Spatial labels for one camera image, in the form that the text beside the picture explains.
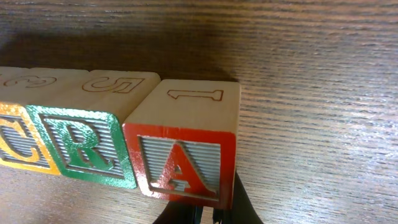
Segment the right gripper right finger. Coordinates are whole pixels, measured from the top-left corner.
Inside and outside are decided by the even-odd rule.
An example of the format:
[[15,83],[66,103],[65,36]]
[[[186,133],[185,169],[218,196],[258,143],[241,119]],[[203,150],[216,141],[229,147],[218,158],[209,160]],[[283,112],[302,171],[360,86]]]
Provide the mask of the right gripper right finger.
[[263,224],[235,173],[232,207],[229,210],[213,209],[213,224]]

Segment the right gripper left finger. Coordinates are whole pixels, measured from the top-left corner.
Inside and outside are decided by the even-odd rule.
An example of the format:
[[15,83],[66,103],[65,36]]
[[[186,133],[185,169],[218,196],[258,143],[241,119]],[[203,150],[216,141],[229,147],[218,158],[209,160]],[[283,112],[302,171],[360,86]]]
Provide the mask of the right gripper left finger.
[[170,201],[153,224],[200,224],[203,206]]

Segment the red A block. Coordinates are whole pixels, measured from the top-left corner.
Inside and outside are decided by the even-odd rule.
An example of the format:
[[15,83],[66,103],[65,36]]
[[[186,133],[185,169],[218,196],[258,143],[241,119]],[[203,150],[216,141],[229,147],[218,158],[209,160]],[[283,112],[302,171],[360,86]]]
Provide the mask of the red A block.
[[237,82],[162,80],[123,123],[141,192],[231,208],[240,99]]

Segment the green R block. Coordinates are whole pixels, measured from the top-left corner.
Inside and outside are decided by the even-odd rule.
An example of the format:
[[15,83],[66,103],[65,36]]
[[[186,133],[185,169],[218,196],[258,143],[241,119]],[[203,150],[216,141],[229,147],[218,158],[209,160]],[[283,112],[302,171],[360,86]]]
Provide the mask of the green R block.
[[92,70],[26,110],[62,175],[135,189],[122,124],[159,83],[155,72]]

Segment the yellow C block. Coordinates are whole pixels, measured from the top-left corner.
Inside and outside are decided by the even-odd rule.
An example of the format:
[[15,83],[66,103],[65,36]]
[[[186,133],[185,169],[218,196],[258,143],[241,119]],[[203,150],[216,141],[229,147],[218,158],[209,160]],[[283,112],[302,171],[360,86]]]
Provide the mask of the yellow C block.
[[26,106],[43,105],[86,74],[77,69],[1,67],[1,165],[60,175]]

